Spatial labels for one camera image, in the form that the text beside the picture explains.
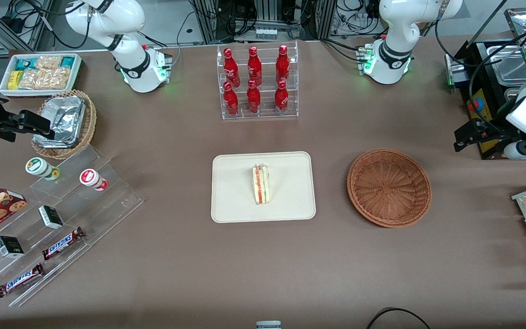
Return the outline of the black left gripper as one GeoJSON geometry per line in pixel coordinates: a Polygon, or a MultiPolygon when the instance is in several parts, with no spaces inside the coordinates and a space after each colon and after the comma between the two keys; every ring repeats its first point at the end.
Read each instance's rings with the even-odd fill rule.
{"type": "Polygon", "coordinates": [[[486,142],[486,140],[501,140],[502,142],[518,142],[522,135],[520,129],[507,121],[506,117],[500,120],[500,125],[484,121],[468,121],[454,131],[454,150],[461,152],[470,144],[486,142]]]}

